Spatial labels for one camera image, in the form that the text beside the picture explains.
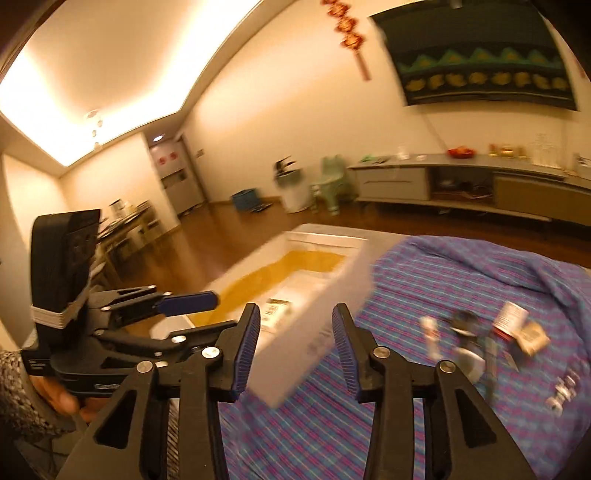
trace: door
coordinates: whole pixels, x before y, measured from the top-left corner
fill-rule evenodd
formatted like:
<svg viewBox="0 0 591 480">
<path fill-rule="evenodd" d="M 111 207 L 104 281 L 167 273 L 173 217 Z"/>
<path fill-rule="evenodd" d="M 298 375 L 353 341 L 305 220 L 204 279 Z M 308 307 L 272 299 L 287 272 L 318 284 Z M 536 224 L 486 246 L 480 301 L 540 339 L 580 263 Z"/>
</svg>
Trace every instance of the door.
<svg viewBox="0 0 591 480">
<path fill-rule="evenodd" d="M 180 142 L 162 142 L 150 148 L 150 153 L 164 191 L 177 214 L 203 203 L 203 192 Z"/>
</svg>

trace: ceiling light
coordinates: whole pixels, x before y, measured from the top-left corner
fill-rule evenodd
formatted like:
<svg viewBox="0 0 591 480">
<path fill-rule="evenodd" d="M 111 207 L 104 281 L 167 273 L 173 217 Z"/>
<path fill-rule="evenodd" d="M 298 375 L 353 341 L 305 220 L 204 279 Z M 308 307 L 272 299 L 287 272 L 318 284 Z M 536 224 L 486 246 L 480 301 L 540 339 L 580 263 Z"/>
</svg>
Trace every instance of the ceiling light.
<svg viewBox="0 0 591 480">
<path fill-rule="evenodd" d="M 162 68 L 162 77 L 155 82 L 154 90 L 118 108 L 103 105 L 100 120 L 104 125 L 95 122 L 90 131 L 91 119 L 84 119 L 77 112 L 73 115 L 67 95 L 50 89 L 50 69 L 37 64 L 35 52 L 27 43 L 0 82 L 0 112 L 48 155 L 69 166 L 92 152 L 97 144 L 104 145 L 178 112 L 219 47 L 260 1 L 195 2 L 192 18 L 172 46 L 170 63 Z"/>
</svg>

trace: red decoration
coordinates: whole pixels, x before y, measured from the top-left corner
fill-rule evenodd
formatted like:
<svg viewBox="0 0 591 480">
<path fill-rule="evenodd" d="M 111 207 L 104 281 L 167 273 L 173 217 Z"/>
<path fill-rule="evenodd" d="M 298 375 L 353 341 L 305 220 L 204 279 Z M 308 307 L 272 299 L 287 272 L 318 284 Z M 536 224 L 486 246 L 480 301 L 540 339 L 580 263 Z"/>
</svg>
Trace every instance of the red decoration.
<svg viewBox="0 0 591 480">
<path fill-rule="evenodd" d="M 336 24 L 335 31 L 341 33 L 351 33 L 357 26 L 357 19 L 351 17 L 341 17 L 339 23 Z"/>
<path fill-rule="evenodd" d="M 349 8 L 351 8 L 350 5 L 343 4 L 341 2 L 335 2 L 329 8 L 329 15 L 331 15 L 332 17 L 339 17 L 339 18 L 344 17 L 347 14 L 347 12 L 349 11 Z"/>
<path fill-rule="evenodd" d="M 363 35 L 358 34 L 355 32 L 355 27 L 359 23 L 356 18 L 348 17 L 347 12 L 351 8 L 350 5 L 344 4 L 343 2 L 339 2 L 339 0 L 320 0 L 321 5 L 330 5 L 328 14 L 331 17 L 338 18 L 338 22 L 336 24 L 335 30 L 340 33 L 344 33 L 345 37 L 343 41 L 340 43 L 341 46 L 344 48 L 350 49 L 355 54 L 355 59 L 359 64 L 359 69 L 361 70 L 361 75 L 363 79 L 367 82 L 371 80 L 369 76 L 369 70 L 363 57 L 361 56 L 361 52 L 359 49 L 361 45 L 365 41 Z"/>
</svg>

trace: bed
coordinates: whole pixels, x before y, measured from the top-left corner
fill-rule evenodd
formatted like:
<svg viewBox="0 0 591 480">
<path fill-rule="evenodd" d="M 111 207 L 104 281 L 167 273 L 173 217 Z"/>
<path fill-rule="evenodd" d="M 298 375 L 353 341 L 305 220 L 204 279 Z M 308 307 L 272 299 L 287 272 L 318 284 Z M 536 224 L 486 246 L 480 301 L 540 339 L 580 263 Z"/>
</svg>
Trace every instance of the bed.
<svg viewBox="0 0 591 480">
<path fill-rule="evenodd" d="M 555 478 L 591 424 L 588 273 L 488 242 L 419 236 L 384 254 L 373 275 L 374 292 L 356 324 L 371 330 L 378 343 L 422 364 L 434 364 L 418 322 L 422 315 L 441 318 L 456 309 L 471 310 L 484 333 L 505 301 L 529 310 L 551 338 L 550 346 L 520 372 L 499 355 L 493 408 L 538 478 Z M 440 333 L 442 352 L 452 358 L 456 338 L 443 324 Z M 577 397 L 556 417 L 545 400 L 567 367 L 578 369 L 582 380 Z M 363 478 L 373 405 L 359 405 L 347 393 L 336 350 L 276 410 L 248 391 L 236 404 L 219 407 L 232 479 Z M 414 478 L 424 478 L 418 400 Z"/>
</svg>

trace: white box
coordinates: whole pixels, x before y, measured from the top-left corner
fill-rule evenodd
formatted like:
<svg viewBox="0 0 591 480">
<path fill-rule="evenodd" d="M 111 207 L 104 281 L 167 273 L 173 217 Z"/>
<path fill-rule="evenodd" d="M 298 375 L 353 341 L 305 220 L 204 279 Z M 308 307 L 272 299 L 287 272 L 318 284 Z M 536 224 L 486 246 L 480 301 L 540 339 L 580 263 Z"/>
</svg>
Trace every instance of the white box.
<svg viewBox="0 0 591 480">
<path fill-rule="evenodd" d="M 222 292 L 292 250 L 326 251 L 344 256 L 329 273 L 297 270 L 264 294 L 249 299 L 260 307 L 269 298 L 291 302 L 291 313 L 281 322 L 277 333 L 261 331 L 248 378 L 248 389 L 270 407 L 280 406 L 334 346 L 334 306 L 346 303 L 355 315 L 371 294 L 373 284 L 367 243 L 367 240 L 347 236 L 284 232 L 205 288 Z M 243 306 L 232 311 L 223 320 L 238 318 L 242 309 Z M 171 331 L 192 326 L 187 316 L 171 317 L 155 325 L 151 335 L 165 338 Z"/>
</svg>

